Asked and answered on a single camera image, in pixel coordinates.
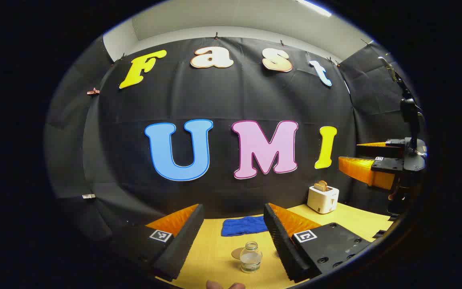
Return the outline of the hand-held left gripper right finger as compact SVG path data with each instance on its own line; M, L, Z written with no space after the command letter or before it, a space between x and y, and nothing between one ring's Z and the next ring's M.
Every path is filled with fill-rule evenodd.
M295 283L333 271L371 244L336 222L321 225L272 203L264 205L263 218Z

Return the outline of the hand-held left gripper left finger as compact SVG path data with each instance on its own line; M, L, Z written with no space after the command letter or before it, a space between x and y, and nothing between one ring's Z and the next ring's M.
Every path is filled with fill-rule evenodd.
M109 247L126 264L163 280L178 278L204 221L195 204L145 225L127 225L109 238Z

